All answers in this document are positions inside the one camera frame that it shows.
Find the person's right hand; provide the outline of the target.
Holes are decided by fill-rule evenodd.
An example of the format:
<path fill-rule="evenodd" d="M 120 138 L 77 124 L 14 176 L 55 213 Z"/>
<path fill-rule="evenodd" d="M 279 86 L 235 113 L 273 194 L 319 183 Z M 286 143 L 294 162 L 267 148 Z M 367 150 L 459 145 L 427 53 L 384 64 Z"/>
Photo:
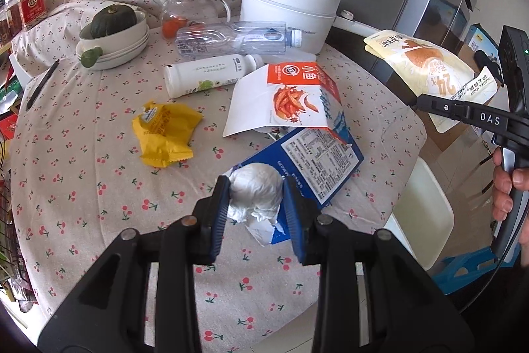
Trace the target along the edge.
<path fill-rule="evenodd" d="M 503 222 L 514 207 L 514 200 L 510 196 L 513 189 L 527 192 L 529 176 L 527 168 L 517 168 L 511 174 L 502 167 L 502 152 L 496 148 L 492 157 L 495 165 L 492 186 L 492 216 L 497 222 Z"/>

